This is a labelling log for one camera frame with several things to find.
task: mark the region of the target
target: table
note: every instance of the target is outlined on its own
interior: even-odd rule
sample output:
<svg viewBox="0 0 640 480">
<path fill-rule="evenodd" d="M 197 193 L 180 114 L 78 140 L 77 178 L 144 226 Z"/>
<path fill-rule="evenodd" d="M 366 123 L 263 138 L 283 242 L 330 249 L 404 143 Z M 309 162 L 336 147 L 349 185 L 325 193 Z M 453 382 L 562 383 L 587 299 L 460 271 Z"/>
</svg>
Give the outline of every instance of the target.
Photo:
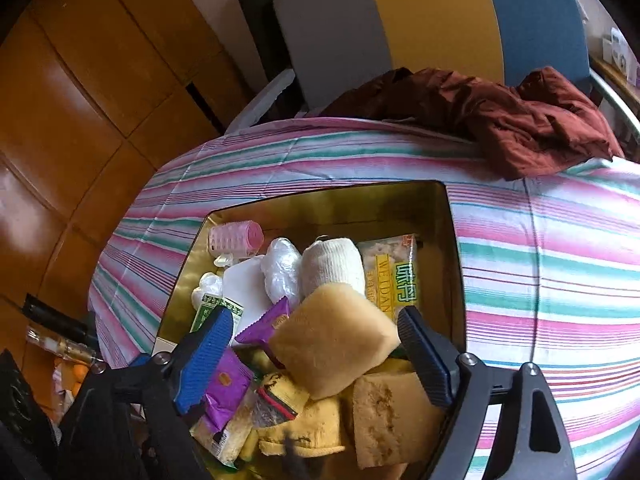
<svg viewBox="0 0 640 480">
<path fill-rule="evenodd" d="M 254 126 L 163 166 L 122 219 L 89 305 L 102 352 L 150 351 L 172 286 L 212 210 L 399 180 L 446 185 L 465 285 L 468 350 L 545 373 L 580 478 L 604 478 L 640 422 L 640 166 L 591 160 L 505 182 L 471 142 L 400 124 L 308 118 Z M 469 478 L 480 478 L 490 407 Z"/>
</svg>

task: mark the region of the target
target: purple candy wrapper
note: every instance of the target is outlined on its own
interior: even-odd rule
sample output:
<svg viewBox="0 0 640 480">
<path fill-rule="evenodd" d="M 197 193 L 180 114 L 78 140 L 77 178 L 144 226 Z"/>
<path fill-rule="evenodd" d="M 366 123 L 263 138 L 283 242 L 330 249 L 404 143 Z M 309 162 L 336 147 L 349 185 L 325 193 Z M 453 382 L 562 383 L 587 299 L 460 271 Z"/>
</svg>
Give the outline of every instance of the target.
<svg viewBox="0 0 640 480">
<path fill-rule="evenodd" d="M 240 406 L 254 373 L 226 348 L 205 391 L 207 425 L 213 433 L 222 431 Z"/>
<path fill-rule="evenodd" d="M 284 296 L 277 303 L 275 303 L 267 312 L 262 314 L 262 317 L 242 330 L 236 336 L 236 342 L 247 345 L 258 345 L 269 356 L 269 359 L 278 368 L 284 368 L 284 366 L 275 358 L 269 348 L 269 339 L 283 322 L 289 319 L 289 299 Z"/>
</svg>

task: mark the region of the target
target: white knitted roll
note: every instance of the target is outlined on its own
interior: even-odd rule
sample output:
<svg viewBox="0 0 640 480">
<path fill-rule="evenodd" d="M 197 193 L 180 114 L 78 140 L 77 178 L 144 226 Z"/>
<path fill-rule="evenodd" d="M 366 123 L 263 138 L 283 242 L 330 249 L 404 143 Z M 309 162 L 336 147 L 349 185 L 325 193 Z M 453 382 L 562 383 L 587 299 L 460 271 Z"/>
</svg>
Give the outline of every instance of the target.
<svg viewBox="0 0 640 480">
<path fill-rule="evenodd" d="M 302 254 L 300 275 L 305 297 L 325 283 L 347 283 L 364 294 L 362 259 L 348 238 L 312 243 Z"/>
</svg>

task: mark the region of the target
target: yellow snack package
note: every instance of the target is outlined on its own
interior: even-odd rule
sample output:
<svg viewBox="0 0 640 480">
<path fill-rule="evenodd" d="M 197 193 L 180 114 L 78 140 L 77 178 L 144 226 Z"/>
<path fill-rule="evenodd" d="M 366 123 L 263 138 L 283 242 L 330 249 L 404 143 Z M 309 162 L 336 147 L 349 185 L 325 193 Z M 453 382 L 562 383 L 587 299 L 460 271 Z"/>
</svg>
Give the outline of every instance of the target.
<svg viewBox="0 0 640 480">
<path fill-rule="evenodd" d="M 415 235 L 357 244 L 364 265 L 367 299 L 394 322 L 407 305 L 418 305 Z"/>
</svg>

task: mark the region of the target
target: yellow knitted glove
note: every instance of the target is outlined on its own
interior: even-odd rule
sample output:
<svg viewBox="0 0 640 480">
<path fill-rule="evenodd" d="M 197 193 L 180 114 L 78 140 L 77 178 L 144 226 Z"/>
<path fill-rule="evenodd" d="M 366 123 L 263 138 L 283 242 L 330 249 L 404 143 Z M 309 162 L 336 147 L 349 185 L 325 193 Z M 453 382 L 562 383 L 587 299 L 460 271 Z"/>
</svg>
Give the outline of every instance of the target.
<svg viewBox="0 0 640 480">
<path fill-rule="evenodd" d="M 311 401 L 295 420 L 258 429 L 260 451 L 265 455 L 284 455 L 287 433 L 293 440 L 296 453 L 303 458 L 344 451 L 337 397 Z"/>
</svg>

